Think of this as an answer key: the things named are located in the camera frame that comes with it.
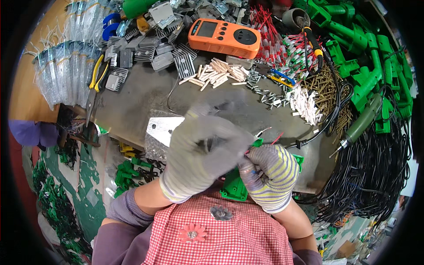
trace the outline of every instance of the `metal table surface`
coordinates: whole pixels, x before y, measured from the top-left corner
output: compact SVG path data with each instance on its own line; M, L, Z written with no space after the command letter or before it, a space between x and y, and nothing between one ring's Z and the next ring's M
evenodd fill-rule
M203 53L194 60L196 70L200 64L205 65L213 57L225 59L221 54ZM96 100L97 109L94 110L92 120L99 126L110 132L112 137L131 143L134 147L145 145L145 132L150 118L151 109L168 111L166 108L167 95L173 87L177 71L175 66L156 73L150 63L135 63L125 83L119 92L105 90L98 95ZM216 89L231 87L232 80L228 80ZM271 80L260 80L258 84L262 89L268 89L281 94L281 88ZM292 116L292 110L286 107L267 110L267 105L259 103L260 95L252 93L245 86L238 86L246 90L245 104L239 106L232 113L221 112L219 116L226 118L234 124L244 128L252 134L260 130L272 127L261 137L264 142L274 141L281 132L284 132L277 142L284 146L290 145L296 139L306 139L313 135L313 127L305 124L299 116ZM190 82L185 82L175 88L170 97L170 106L173 111L184 115L191 103L196 98L212 88L208 87L199 91L200 87ZM328 156L335 150L336 144L332 145L334 138L327 138L321 134L310 144L290 149L290 152L304 156L303 171L295 186L295 191L315 193L319 191L329 178L335 166L335 160Z

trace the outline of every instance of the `hand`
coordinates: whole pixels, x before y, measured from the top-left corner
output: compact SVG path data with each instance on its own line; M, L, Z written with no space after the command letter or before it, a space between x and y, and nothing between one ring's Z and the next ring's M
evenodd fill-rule
M299 175L296 159L280 145L253 147L238 165L252 199L267 213L284 210ZM259 177L258 165L264 174Z
M172 133L167 152L167 166L159 178L164 195L182 203L209 188L221 175L234 168L253 143L254 136L228 120L211 116L217 110L234 106L243 91L213 92L197 102ZM207 152L199 142L219 137L221 145Z

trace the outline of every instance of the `screwdriver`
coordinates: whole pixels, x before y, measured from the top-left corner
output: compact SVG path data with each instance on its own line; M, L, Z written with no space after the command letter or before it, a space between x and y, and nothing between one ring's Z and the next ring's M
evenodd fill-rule
M345 149L348 145L352 145L356 142L356 140L358 140L359 136L362 135L362 133L368 128L371 122L373 122L375 117L377 117L377 115L379 114L381 102L381 96L379 93L375 93L371 96L362 114L346 131L344 139L340 141L340 146L328 158L331 158L339 150Z

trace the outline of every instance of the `electronic component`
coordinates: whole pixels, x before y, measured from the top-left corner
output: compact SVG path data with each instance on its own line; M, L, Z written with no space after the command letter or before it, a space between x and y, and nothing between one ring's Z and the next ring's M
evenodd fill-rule
M188 35L192 49L225 53L246 59L255 58L260 39L257 30L212 19L196 20Z

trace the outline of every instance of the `pliers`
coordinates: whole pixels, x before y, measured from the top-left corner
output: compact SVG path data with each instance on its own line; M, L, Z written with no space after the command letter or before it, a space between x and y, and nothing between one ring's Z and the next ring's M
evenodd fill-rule
M90 117L91 117L91 114L93 113L97 93L104 89L106 81L107 81L107 77L109 76L110 60L107 62L103 62L104 56L105 56L105 52L102 52L99 56L99 59L97 59L97 62L93 68L91 83L88 85L90 92L88 94L87 104L86 104L87 116L86 116L85 126L88 126L88 123L90 122Z

